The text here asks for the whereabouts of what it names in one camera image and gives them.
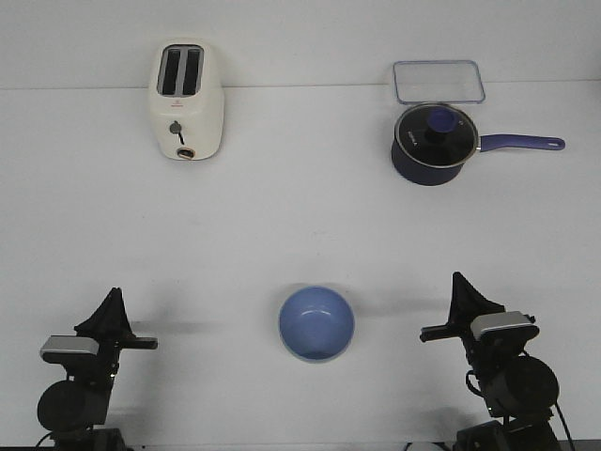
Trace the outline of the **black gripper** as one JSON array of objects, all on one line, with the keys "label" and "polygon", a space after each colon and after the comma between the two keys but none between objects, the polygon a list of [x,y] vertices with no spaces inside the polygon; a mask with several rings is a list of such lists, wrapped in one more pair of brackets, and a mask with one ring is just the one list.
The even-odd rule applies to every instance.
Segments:
[{"label": "black gripper", "polygon": [[449,324],[425,326],[420,331],[423,343],[447,338],[460,338],[468,356],[473,354],[474,337],[468,327],[477,317],[504,313],[502,304],[494,303],[483,296],[461,272],[452,276],[452,297],[448,316]]},{"label": "black gripper", "polygon": [[74,327],[77,335],[91,335],[99,344],[93,364],[94,376],[114,376],[119,369],[123,350],[155,350],[156,337],[140,337],[132,333],[121,288],[111,288],[98,309]]}]

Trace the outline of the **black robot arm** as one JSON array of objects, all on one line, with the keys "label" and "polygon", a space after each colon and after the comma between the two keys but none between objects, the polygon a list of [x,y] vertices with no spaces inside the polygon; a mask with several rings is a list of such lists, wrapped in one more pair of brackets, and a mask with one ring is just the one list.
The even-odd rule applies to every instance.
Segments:
[{"label": "black robot arm", "polygon": [[154,350],[155,337],[132,329],[121,288],[111,288],[98,309],[74,327],[74,335],[49,336],[41,359],[61,365],[66,378],[47,388],[37,407],[54,450],[128,450],[118,428],[104,426],[123,350]]},{"label": "black robot arm", "polygon": [[535,318],[508,311],[488,300],[461,272],[452,276],[447,321],[423,327],[420,340],[457,337],[470,369],[468,389],[481,398],[491,420],[459,430],[454,450],[559,450],[549,419],[557,411],[560,385],[552,369],[529,355],[526,344],[538,336]]}]

